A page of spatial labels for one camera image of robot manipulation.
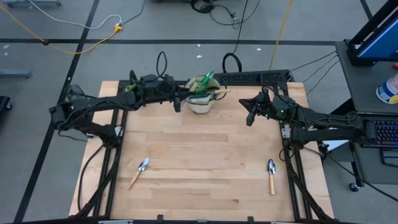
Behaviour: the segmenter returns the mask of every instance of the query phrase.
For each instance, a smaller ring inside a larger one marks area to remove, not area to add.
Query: wooden table
[[[290,97],[308,106],[302,83],[288,83],[288,87]],[[103,82],[99,96],[116,95],[117,88],[118,82]],[[232,92],[217,101],[208,114],[195,114],[187,104],[176,113],[169,103],[129,112],[111,218],[155,220],[161,214],[165,220],[238,221],[248,216],[256,221],[294,220],[285,164],[278,157],[282,149],[279,124],[256,117],[253,126],[247,127],[248,112],[238,99],[256,96],[260,87],[230,88]],[[93,121],[109,124],[112,113],[97,112]],[[82,166],[100,145],[98,138],[89,139]],[[317,148],[314,142],[307,147]],[[82,205],[98,186],[103,155],[104,150],[85,172]],[[128,191],[126,187],[145,157],[150,157],[149,166]],[[319,156],[301,151],[301,157],[308,191],[332,217]],[[273,196],[269,193],[269,159],[277,168]],[[304,217],[298,189],[297,193]],[[76,198],[77,186],[70,214],[77,212]]]

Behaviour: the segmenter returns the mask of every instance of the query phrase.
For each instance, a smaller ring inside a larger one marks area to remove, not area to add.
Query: keyboard
[[[263,85],[266,83],[287,82],[290,79],[288,70],[271,70],[257,72],[216,73],[214,78],[229,85]]]
[[[371,120],[376,125],[377,141],[363,147],[398,148],[398,121]]]

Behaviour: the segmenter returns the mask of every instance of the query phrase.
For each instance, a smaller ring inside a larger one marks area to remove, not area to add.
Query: desk
[[[354,67],[349,61],[345,42],[337,42],[336,50],[348,84],[351,99],[336,109],[334,114],[357,111],[362,116],[372,114],[398,114],[398,104],[388,105],[376,96],[376,88],[397,73],[393,62],[378,62],[373,67]],[[397,168],[381,162],[379,149],[363,148],[352,144],[352,156],[342,161],[352,161],[357,175],[375,184],[398,184]]]
[[[113,96],[117,88],[118,82],[103,82],[99,95]],[[247,127],[248,112],[238,99],[252,98],[260,88],[230,88],[232,92],[216,102],[208,114],[194,114],[188,105],[176,113],[170,103],[151,104],[128,113],[112,219],[155,220],[162,214],[165,220],[243,221],[248,216],[256,221],[294,220],[285,164],[278,158],[282,149],[279,124],[258,117]],[[288,83],[288,88],[290,97],[307,106],[302,83]],[[107,124],[111,117],[112,111],[97,112],[93,121]],[[82,166],[100,145],[98,138],[88,141]],[[308,147],[317,146],[312,142]],[[98,186],[104,151],[101,153],[85,172],[82,205]],[[126,190],[145,157],[150,157],[147,170],[130,191]],[[319,156],[302,151],[301,157],[308,191],[332,217]],[[269,159],[277,167],[274,196],[269,193]],[[302,197],[298,194],[297,198],[303,213]],[[76,199],[77,187],[71,215],[77,212]],[[104,212],[105,201],[99,214]]]

